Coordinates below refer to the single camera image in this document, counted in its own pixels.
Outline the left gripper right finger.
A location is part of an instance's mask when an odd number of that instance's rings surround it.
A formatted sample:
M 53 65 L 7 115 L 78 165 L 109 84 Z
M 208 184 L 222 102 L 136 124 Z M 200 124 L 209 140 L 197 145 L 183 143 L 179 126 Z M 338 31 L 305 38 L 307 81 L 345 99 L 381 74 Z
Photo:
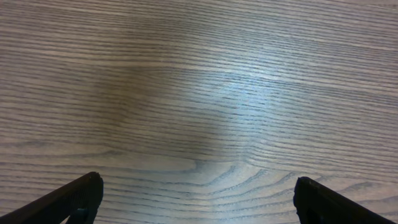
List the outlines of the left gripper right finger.
M 309 177 L 299 177 L 293 203 L 301 224 L 395 224 Z

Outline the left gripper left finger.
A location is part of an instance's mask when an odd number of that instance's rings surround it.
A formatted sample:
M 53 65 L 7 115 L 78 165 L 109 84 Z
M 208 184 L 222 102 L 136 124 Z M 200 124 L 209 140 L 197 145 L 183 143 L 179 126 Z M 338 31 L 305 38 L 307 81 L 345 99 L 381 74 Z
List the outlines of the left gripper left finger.
M 93 224 L 103 199 L 99 173 L 89 172 L 1 217 L 4 224 Z

